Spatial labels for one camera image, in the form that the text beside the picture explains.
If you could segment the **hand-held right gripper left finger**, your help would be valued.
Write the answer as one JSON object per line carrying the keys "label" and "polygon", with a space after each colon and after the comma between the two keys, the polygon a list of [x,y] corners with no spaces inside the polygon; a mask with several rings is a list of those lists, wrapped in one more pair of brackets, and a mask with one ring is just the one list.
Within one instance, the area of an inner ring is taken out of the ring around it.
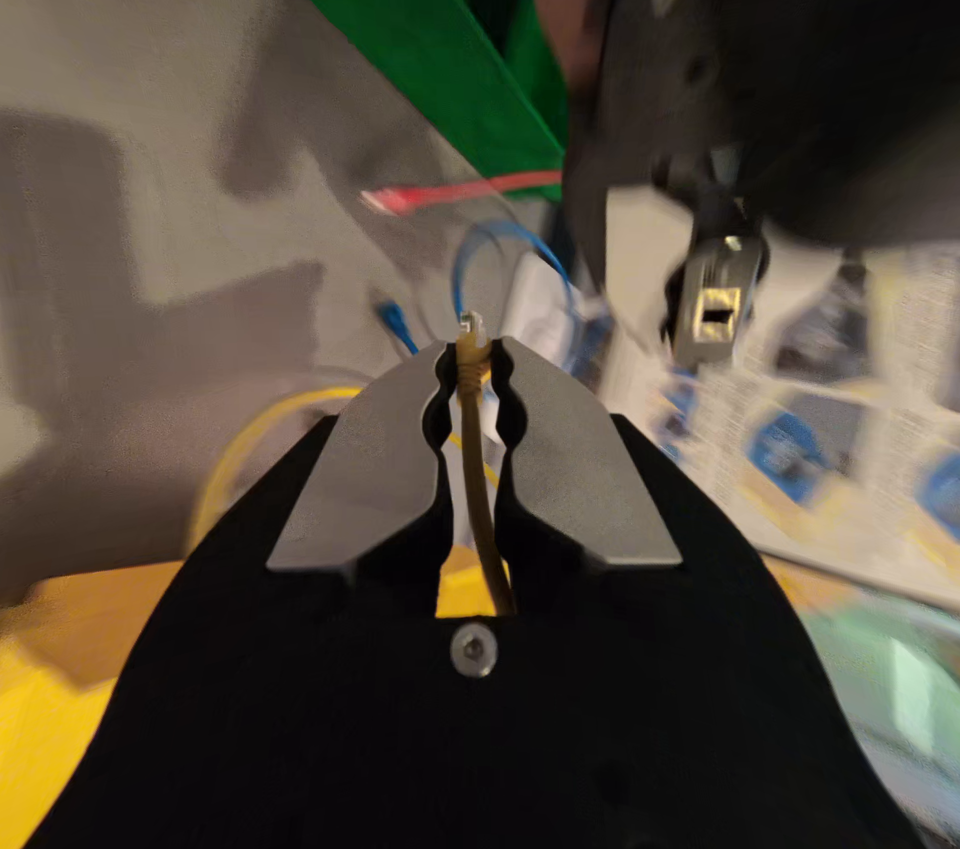
{"label": "hand-held right gripper left finger", "polygon": [[340,413],[266,566],[344,571],[433,507],[446,470],[455,387],[437,341],[379,376]]}

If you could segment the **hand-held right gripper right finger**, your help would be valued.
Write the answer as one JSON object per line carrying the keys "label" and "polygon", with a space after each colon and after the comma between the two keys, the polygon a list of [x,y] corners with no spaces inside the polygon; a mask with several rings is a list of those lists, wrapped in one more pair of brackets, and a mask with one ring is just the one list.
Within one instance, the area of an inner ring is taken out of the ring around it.
{"label": "hand-held right gripper right finger", "polygon": [[601,566],[679,566],[678,546],[602,402],[515,337],[498,339],[494,356],[496,431],[516,502]]}

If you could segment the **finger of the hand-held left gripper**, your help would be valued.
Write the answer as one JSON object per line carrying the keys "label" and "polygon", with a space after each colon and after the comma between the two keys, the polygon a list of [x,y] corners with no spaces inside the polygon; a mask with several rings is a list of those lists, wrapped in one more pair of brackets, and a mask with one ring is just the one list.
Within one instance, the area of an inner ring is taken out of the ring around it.
{"label": "finger of the hand-held left gripper", "polygon": [[641,349],[662,345],[667,285],[692,235],[690,210],[653,186],[607,192],[604,294],[619,328]]}
{"label": "finger of the hand-held left gripper", "polygon": [[843,250],[799,240],[772,222],[761,229],[769,257],[752,293],[751,338],[773,339],[818,303],[845,264]]}

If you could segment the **black network switch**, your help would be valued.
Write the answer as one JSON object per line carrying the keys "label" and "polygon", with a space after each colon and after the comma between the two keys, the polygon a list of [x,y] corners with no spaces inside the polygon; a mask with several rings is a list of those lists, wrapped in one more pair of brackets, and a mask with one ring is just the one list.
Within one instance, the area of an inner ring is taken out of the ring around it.
{"label": "black network switch", "polygon": [[667,334],[674,366],[695,373],[728,363],[752,315],[764,272],[766,243],[758,235],[727,235],[700,243],[681,268],[678,302]]}

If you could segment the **green plastic bin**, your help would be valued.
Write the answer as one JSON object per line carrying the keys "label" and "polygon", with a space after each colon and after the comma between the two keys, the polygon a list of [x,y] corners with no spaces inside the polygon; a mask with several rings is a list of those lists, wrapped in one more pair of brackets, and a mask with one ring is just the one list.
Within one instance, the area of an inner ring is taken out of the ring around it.
{"label": "green plastic bin", "polygon": [[558,172],[565,80],[533,0],[309,0],[486,178]]}

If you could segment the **yellow plastic bin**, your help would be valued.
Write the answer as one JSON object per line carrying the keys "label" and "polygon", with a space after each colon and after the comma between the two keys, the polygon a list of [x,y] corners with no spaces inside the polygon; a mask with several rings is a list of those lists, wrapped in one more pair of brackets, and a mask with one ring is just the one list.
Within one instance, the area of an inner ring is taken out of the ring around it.
{"label": "yellow plastic bin", "polygon": [[1,846],[58,798],[182,560],[44,579],[2,611]]}

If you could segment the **white stand base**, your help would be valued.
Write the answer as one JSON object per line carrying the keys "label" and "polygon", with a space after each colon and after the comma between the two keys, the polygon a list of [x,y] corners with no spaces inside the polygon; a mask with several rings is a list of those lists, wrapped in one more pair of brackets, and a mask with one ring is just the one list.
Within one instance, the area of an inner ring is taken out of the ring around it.
{"label": "white stand base", "polygon": [[522,255],[513,273],[499,337],[516,339],[547,362],[563,366],[574,336],[564,280],[539,255]]}

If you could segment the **printed instruction sheet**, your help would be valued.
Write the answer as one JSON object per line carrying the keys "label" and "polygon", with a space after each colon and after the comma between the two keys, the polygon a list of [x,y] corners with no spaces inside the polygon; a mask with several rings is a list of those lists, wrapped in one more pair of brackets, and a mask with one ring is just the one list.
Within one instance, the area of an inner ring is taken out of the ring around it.
{"label": "printed instruction sheet", "polygon": [[602,394],[763,554],[958,612],[958,240],[844,255],[726,365],[618,329]]}

